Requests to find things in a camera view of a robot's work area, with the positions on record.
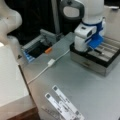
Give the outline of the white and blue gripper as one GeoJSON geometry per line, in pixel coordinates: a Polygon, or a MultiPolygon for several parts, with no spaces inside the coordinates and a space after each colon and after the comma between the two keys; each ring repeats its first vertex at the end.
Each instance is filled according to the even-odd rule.
{"type": "Polygon", "coordinates": [[[74,47],[78,52],[96,49],[103,42],[105,21],[96,24],[80,23],[75,29],[74,47]]]}

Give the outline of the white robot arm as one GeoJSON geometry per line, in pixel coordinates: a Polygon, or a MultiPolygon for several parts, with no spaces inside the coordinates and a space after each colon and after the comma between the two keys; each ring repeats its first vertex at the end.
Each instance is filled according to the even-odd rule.
{"type": "Polygon", "coordinates": [[[80,20],[74,30],[74,48],[79,52],[94,50],[103,42],[104,0],[61,0],[60,11],[68,20],[80,20]]]}

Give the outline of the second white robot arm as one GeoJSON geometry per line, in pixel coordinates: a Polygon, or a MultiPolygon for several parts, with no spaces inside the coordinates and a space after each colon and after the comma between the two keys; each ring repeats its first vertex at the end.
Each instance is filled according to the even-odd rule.
{"type": "Polygon", "coordinates": [[[16,59],[22,55],[20,44],[18,39],[15,36],[9,36],[9,33],[19,28],[21,24],[21,15],[11,9],[5,0],[0,0],[0,42],[11,46],[16,59]]]}

